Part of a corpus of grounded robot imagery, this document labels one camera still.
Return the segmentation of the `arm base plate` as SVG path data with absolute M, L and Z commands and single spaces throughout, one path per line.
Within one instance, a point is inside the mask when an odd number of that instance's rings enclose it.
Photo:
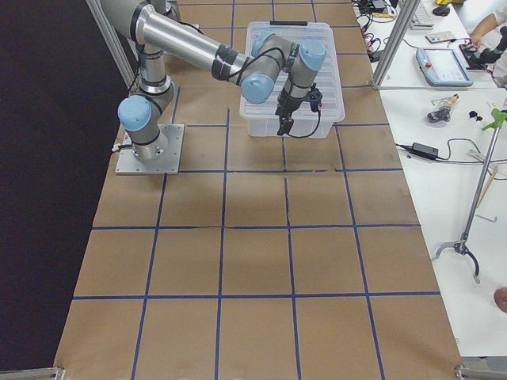
M 159 124 L 158 139 L 150 145 L 135 145 L 128 133 L 124 135 L 115 173 L 118 175 L 175 175 L 179 172 L 184 124 Z

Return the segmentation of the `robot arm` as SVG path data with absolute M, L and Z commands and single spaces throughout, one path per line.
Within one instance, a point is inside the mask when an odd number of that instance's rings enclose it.
M 298 44 L 273 32 L 263 32 L 255 40 L 251 55 L 244 55 L 167 17 L 152 1 L 103 1 L 101 8 L 113 28 L 135 42 L 139 56 L 139 90 L 123 99 L 117 111 L 131 140 L 132 156 L 138 162 L 163 157 L 170 144 L 158 125 L 174 88 L 162 57 L 164 52 L 209 71 L 217 81 L 234 83 L 252 104 L 266 102 L 280 73 L 287 73 L 277 98 L 279 135 L 289 134 L 294 124 L 292 114 L 303 102 L 312 112 L 321 112 L 322 95 L 314 80 L 326 49 L 318 41 Z

